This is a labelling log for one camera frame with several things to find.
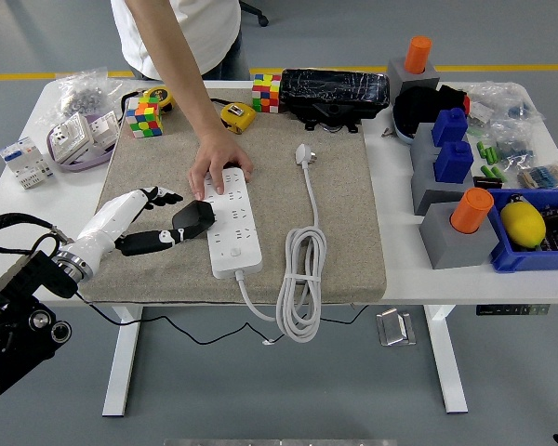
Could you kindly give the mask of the person's right hand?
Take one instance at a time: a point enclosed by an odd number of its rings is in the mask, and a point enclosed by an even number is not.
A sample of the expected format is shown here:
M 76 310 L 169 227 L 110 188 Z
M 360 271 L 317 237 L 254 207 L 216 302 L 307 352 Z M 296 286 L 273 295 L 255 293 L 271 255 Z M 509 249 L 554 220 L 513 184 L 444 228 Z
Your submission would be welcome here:
M 196 200 L 205 198 L 205 176 L 209 174 L 218 195 L 224 193 L 222 171 L 227 164 L 243 171 L 246 182 L 251 179 L 254 165 L 246 152 L 225 130 L 209 132 L 200 137 L 200 145 L 187 178 Z

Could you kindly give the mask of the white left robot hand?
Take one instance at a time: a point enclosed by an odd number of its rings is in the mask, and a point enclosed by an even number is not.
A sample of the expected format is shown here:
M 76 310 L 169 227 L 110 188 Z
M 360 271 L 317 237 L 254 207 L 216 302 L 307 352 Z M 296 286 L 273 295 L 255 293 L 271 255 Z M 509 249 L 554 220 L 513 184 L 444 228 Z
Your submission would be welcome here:
M 114 249 L 115 241 L 143 210 L 182 200 L 183 197 L 176 192 L 157 186 L 117 196 L 105 203 L 84 226 L 76 241 L 62 251 L 72 253 L 87 263 L 97 262 Z

